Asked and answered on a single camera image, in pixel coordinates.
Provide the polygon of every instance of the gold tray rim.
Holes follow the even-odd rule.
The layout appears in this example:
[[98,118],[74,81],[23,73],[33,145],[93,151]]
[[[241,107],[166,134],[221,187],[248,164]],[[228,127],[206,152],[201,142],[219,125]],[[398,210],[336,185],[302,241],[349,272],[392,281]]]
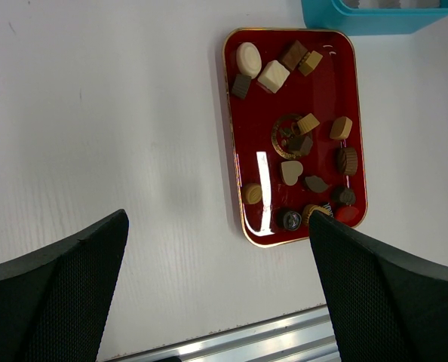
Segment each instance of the gold tray rim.
[[262,244],[258,244],[255,241],[253,241],[253,239],[250,238],[250,236],[248,235],[247,230],[246,230],[246,226],[245,226],[245,222],[244,222],[244,206],[243,206],[242,197],[241,197],[241,185],[239,183],[239,168],[238,168],[238,161],[237,161],[237,157],[236,157],[234,128],[233,128],[233,124],[232,124],[231,102],[229,99],[229,97],[230,97],[229,80],[228,80],[228,76],[227,76],[227,67],[226,67],[226,45],[227,45],[227,42],[234,34],[236,34],[238,32],[242,32],[244,30],[246,30],[246,31],[249,31],[249,30],[251,30],[251,31],[280,31],[280,32],[283,32],[283,31],[285,31],[285,32],[291,32],[291,31],[292,32],[296,32],[296,31],[298,31],[298,32],[335,32],[337,34],[342,35],[348,41],[348,43],[350,43],[351,50],[353,52],[354,72],[356,74],[355,78],[356,78],[356,82],[357,82],[358,117],[360,119],[361,159],[362,159],[364,186],[365,186],[365,213],[363,214],[363,217],[357,223],[357,225],[351,227],[352,229],[356,229],[358,226],[360,226],[360,224],[363,222],[363,220],[365,219],[365,216],[367,216],[367,213],[368,213],[368,192],[367,192],[367,178],[366,178],[366,172],[365,172],[365,155],[364,155],[364,150],[363,150],[363,134],[361,131],[361,108],[360,108],[360,94],[358,92],[357,57],[356,57],[356,52],[354,50],[354,45],[351,42],[351,39],[347,35],[345,35],[343,32],[340,32],[338,30],[332,30],[332,29],[241,27],[241,28],[232,30],[227,35],[226,39],[224,40],[224,44],[222,45],[222,69],[224,71],[224,79],[225,79],[225,83],[226,83],[227,107],[228,107],[228,112],[229,112],[229,127],[231,130],[231,140],[232,140],[232,157],[234,158],[234,172],[235,172],[235,177],[236,177],[236,186],[238,187],[239,213],[241,215],[241,227],[242,227],[244,236],[252,245],[261,247],[263,249],[267,249],[269,247],[277,247],[279,245],[284,245],[284,244],[293,243],[295,241],[309,239],[309,236],[308,236],[306,238],[290,239],[290,240],[282,241],[281,243],[276,243],[276,244],[262,245]]

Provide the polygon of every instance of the white table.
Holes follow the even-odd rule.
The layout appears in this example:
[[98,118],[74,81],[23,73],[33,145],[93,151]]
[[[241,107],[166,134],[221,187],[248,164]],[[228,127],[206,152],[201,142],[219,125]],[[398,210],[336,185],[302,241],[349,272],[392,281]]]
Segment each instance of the white table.
[[[300,1],[0,0],[0,262],[125,208],[99,360],[325,303],[307,241],[236,226],[220,49],[239,26],[303,27]],[[359,229],[448,265],[448,18],[352,40]]]

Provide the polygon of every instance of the heart-shaped chocolate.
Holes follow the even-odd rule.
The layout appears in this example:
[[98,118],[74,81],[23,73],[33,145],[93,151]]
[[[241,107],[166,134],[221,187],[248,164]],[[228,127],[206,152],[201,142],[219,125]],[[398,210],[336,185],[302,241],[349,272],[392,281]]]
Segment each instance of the heart-shaped chocolate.
[[281,162],[281,177],[283,182],[288,186],[296,185],[302,171],[302,164],[299,161]]

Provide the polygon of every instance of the red tray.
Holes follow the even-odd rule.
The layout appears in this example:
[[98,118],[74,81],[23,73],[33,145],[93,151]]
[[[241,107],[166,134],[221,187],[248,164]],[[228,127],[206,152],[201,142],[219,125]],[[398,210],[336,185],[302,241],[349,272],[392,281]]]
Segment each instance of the red tray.
[[[262,89],[257,84],[257,77],[252,80],[245,100],[229,93],[238,74],[235,53],[240,43],[250,41],[257,46],[264,69],[294,40],[324,56],[312,74],[305,77],[298,69],[294,70],[276,94]],[[338,205],[330,200],[330,193],[337,186],[354,190],[357,214],[345,223],[351,227],[360,224],[367,212],[367,191],[356,64],[350,40],[332,30],[237,29],[228,36],[222,56],[234,140],[241,223],[247,239],[260,247],[272,247],[308,238],[309,230],[304,224],[295,232],[280,229],[275,222],[276,213],[281,207],[301,213],[307,204],[330,202],[336,214]],[[273,128],[285,115],[290,116],[284,117],[282,127],[290,126],[292,115],[305,116],[308,113],[313,113],[321,124],[312,131],[314,145],[311,153],[299,159],[304,167],[299,182],[286,186],[281,180],[280,164],[293,156],[287,155],[284,149],[279,150],[279,132],[274,132],[277,145],[273,146]],[[331,140],[329,134],[333,121],[341,116],[349,117],[353,127],[349,138],[340,142]],[[358,153],[358,171],[354,176],[343,176],[336,167],[336,151],[344,146],[352,146]],[[329,184],[328,190],[322,194],[305,190],[301,179],[311,175],[319,176]],[[262,202],[254,205],[242,202],[241,187],[248,183],[262,186]]]

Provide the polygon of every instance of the white chocolate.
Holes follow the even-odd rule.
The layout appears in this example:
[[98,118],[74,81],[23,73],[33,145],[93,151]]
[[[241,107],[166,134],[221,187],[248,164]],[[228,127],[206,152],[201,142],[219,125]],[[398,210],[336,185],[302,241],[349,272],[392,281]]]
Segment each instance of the white chocolate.
[[241,74],[249,75],[254,79],[261,72],[261,55],[253,43],[247,42],[239,45],[236,60]]
[[257,81],[272,93],[276,93],[283,86],[289,75],[289,70],[284,68],[277,60],[273,60],[264,68]]

